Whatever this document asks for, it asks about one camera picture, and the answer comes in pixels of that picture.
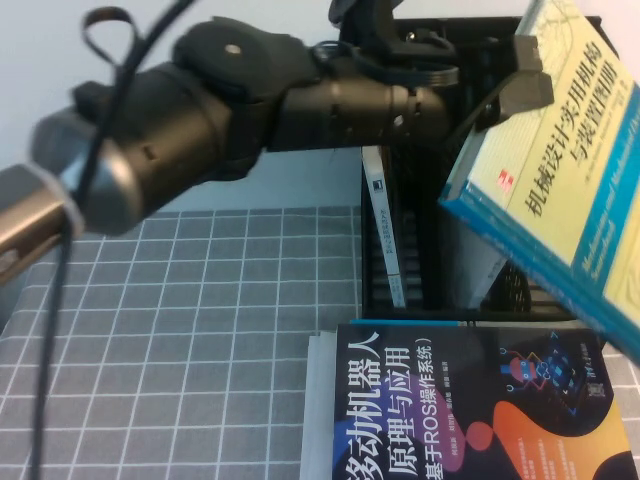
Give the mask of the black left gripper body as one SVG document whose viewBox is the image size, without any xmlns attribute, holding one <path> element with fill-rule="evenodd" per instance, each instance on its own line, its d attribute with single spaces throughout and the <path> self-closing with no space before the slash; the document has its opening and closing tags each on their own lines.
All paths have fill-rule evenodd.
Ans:
<svg viewBox="0 0 640 480">
<path fill-rule="evenodd" d="M 449 133 L 450 115 L 437 91 L 427 87 L 391 87 L 391 144 L 437 145 Z"/>
</svg>

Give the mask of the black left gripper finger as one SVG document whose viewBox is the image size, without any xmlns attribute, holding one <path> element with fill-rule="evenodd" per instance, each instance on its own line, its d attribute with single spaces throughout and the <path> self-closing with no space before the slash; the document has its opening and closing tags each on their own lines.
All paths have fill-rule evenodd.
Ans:
<svg viewBox="0 0 640 480">
<path fill-rule="evenodd" d="M 484 38 L 458 47 L 461 110 L 448 137 L 453 144 L 472 130 L 484 131 L 512 116 L 554 102 L 551 76 L 543 71 L 534 36 Z"/>
</svg>

